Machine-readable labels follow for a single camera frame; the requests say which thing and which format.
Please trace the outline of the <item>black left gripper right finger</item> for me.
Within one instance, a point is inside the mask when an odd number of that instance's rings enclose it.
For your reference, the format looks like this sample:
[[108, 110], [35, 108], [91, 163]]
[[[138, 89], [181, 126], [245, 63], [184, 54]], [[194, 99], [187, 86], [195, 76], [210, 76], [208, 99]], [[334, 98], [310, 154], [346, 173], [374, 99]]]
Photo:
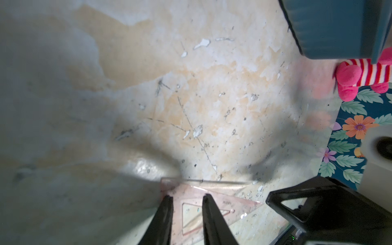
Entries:
[[205, 245], [238, 245], [211, 194], [203, 197], [202, 213]]

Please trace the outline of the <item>pink white plush doll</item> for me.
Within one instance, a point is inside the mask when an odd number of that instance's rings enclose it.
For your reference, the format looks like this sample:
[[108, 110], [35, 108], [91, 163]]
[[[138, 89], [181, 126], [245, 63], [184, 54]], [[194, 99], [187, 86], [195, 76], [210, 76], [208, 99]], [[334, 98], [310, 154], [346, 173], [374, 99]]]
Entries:
[[371, 59], [348, 59], [335, 71], [339, 97], [344, 102], [353, 101], [360, 87], [369, 86], [374, 92], [384, 94], [392, 82], [392, 48], [382, 51], [377, 63]]

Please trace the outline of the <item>brown triangle ruler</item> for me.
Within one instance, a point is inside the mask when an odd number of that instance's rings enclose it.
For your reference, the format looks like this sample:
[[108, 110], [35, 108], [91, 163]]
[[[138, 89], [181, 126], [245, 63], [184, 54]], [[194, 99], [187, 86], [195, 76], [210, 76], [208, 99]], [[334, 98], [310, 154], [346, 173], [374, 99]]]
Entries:
[[194, 245], [203, 239], [202, 203], [212, 195], [226, 223], [231, 225], [258, 209], [262, 203], [236, 195], [248, 187], [247, 182], [218, 182], [162, 178], [163, 196], [173, 197], [172, 245]]

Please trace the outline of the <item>teal plastic storage box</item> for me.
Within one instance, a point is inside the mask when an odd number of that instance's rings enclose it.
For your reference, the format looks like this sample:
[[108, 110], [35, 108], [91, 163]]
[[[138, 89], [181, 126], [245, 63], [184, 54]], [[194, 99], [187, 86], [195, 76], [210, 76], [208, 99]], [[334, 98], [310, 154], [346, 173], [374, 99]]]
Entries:
[[377, 63], [392, 26], [391, 1], [279, 2], [300, 53], [313, 60]]

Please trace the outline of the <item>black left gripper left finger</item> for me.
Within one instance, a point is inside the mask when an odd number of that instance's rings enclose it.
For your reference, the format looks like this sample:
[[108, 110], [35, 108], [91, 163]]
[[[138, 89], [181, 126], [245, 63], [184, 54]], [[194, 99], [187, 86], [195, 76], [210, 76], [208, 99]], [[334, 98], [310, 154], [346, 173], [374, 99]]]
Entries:
[[148, 226], [139, 245], [170, 245], [173, 224], [173, 197], [166, 195]]

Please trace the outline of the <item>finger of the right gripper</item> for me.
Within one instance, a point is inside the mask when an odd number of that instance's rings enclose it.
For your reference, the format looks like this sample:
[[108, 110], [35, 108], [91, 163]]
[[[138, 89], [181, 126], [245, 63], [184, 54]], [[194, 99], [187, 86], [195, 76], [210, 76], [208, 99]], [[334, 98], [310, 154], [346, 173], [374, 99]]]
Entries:
[[278, 245], [392, 243], [392, 214], [330, 177], [270, 192], [265, 202], [291, 224]]

